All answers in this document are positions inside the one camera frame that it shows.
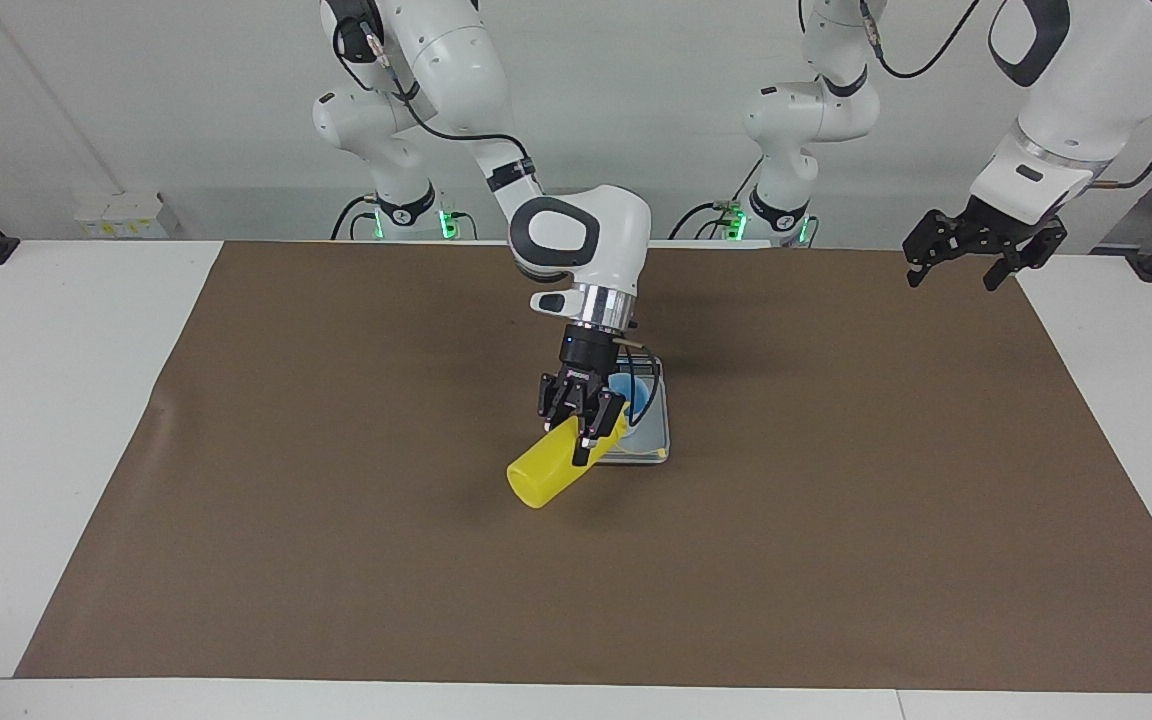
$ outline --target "white wall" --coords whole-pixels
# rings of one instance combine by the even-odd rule
[[[127,190],[160,190],[194,237],[323,237],[366,188],[357,160],[312,132],[310,106],[347,82],[317,0],[0,0],[6,33]],[[1023,91],[993,67],[985,3],[940,67],[899,82],[877,69],[882,120],[866,141],[817,151],[826,247],[899,247],[929,206],[957,211]],[[511,75],[518,132],[551,191],[609,182],[652,204],[657,234],[732,195],[758,156],[740,112],[758,88],[808,79],[787,0],[484,0]],[[893,3],[888,58],[914,67],[963,3]],[[0,37],[0,223],[24,237],[76,233],[74,190],[109,187]],[[435,182],[505,225],[475,165],[414,131]],[[1120,160],[1152,152],[1152,120]],[[1064,213],[1085,251],[1146,191],[1101,192]]]

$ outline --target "wall outlet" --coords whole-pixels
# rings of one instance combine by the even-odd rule
[[[180,220],[157,192],[81,197],[74,220],[92,238],[152,240],[180,233]]]

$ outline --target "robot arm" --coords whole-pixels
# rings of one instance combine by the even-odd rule
[[[1029,97],[963,213],[932,210],[905,241],[912,287],[969,253],[1001,255],[984,279],[990,290],[1040,268],[1064,240],[1058,211],[1152,115],[1152,0],[1007,0],[990,50]]]
[[[877,18],[884,6],[886,0],[873,0],[867,9]],[[768,237],[796,236],[806,217],[818,167],[804,146],[855,141],[878,122],[869,53],[861,5],[817,0],[804,38],[804,55],[817,78],[764,88],[746,111],[745,131],[763,150],[763,167],[744,211]]]
[[[394,137],[402,123],[391,101],[359,88],[335,88],[314,103],[314,128],[334,147],[365,161],[376,183],[380,233],[387,238],[440,237],[442,203],[415,147]]]
[[[324,32],[332,38],[333,53],[358,85],[334,88],[320,97],[314,103],[314,129],[333,147],[353,152],[366,164],[376,187],[376,221],[385,237],[441,237],[442,197],[424,169],[420,152],[396,137],[415,126],[415,120],[393,94],[365,90],[374,90],[387,78],[367,61],[366,41],[357,36],[357,26],[350,28],[338,18],[338,10],[347,14],[351,9],[348,5],[321,3],[320,20]],[[406,67],[397,71],[411,77]]]
[[[391,106],[435,136],[462,141],[483,170],[509,225],[513,259],[536,282],[573,280],[570,290],[531,298],[539,313],[568,320],[555,376],[543,376],[539,414],[547,429],[579,418],[573,463],[585,465],[612,433],[626,397],[608,388],[630,328],[649,250],[649,205],[620,187],[548,196],[535,161],[511,136],[505,69],[492,37],[467,0],[321,0],[324,28],[370,65],[359,84],[384,88]],[[403,77],[410,68],[411,78]],[[429,126],[439,118],[447,132]]]

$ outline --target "brown paper mat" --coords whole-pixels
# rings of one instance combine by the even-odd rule
[[[1152,521],[983,271],[653,251],[673,457],[532,511],[506,250],[229,243],[18,676],[1152,692]]]

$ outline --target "yellow cup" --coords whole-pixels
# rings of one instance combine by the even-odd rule
[[[550,430],[531,446],[531,450],[513,461],[506,469],[509,487],[526,507],[539,510],[616,447],[621,438],[626,437],[627,430],[628,418],[622,414],[612,434],[600,439],[598,446],[590,450],[588,464],[577,468],[573,465],[573,452],[579,440],[579,419],[573,416],[556,429]]]

